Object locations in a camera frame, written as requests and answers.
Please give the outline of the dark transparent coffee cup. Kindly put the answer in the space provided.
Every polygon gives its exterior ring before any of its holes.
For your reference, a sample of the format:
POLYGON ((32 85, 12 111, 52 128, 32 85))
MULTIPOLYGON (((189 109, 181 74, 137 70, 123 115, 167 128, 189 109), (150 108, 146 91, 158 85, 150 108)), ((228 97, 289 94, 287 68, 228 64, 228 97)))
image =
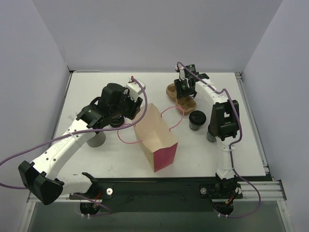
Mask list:
POLYGON ((198 131, 205 124, 205 122, 189 121, 189 128, 193 131, 198 131))

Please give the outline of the pink and beige paper bag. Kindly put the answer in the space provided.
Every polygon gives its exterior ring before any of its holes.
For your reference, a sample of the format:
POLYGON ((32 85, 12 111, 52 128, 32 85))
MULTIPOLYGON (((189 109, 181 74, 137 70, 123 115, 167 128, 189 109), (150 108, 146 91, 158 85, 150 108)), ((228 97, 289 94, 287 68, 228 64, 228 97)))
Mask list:
POLYGON ((160 112, 154 104, 149 103, 141 121, 135 119, 132 121, 136 123, 133 126, 137 139, 135 143, 140 145, 153 172, 158 172, 174 162, 178 138, 172 129, 177 127, 183 118, 180 118, 174 126, 169 126, 163 118, 163 113, 172 108, 180 110, 184 117, 184 110, 181 107, 172 106, 160 112))

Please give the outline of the brown cardboard cup carrier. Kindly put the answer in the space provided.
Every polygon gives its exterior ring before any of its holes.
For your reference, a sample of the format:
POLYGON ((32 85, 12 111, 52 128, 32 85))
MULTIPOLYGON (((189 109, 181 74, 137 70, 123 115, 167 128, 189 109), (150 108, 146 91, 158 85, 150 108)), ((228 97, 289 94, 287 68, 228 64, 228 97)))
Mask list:
POLYGON ((175 106, 183 109, 184 114, 188 115, 197 107, 197 103, 191 97, 183 97, 175 101, 175 106))

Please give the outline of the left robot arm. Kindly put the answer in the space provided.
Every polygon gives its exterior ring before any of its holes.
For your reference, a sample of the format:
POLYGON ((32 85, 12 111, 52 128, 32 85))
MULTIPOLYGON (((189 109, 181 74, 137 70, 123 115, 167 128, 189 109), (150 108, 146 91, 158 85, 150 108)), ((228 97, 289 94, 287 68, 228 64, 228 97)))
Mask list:
POLYGON ((53 203, 60 195, 81 193, 92 199, 98 193, 95 178, 87 173, 58 177, 69 159, 85 144, 95 147, 95 140, 104 133, 112 119, 121 116, 133 120, 140 111, 145 84, 132 80, 122 86, 109 83, 101 95, 85 106, 66 132, 58 137, 43 154, 32 162, 23 161, 18 170, 23 185, 44 205, 53 203))

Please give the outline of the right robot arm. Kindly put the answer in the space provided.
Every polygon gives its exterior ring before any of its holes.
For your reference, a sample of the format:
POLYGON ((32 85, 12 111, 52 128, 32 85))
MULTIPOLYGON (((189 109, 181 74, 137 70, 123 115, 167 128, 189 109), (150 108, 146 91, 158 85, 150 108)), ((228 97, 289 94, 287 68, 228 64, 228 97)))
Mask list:
POLYGON ((209 193, 225 197, 229 193, 239 192, 231 157, 234 144, 237 143, 238 131, 242 131, 239 122, 239 103, 231 99, 226 89, 217 90, 209 76, 197 72, 194 64, 185 66, 178 62, 175 71, 179 74, 174 80, 177 98, 199 94, 211 107, 207 139, 217 144, 218 164, 215 174, 217 183, 209 193))

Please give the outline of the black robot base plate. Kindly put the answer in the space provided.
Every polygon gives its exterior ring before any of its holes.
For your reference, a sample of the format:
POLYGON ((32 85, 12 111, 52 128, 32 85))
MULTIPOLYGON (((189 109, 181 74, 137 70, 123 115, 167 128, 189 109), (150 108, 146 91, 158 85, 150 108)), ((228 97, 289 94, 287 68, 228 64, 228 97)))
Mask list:
POLYGON ((238 179, 239 192, 223 197, 209 193, 216 183, 216 177, 98 178, 87 193, 70 199, 97 199, 114 213, 208 212, 216 203, 231 213, 233 201, 243 197, 238 179))

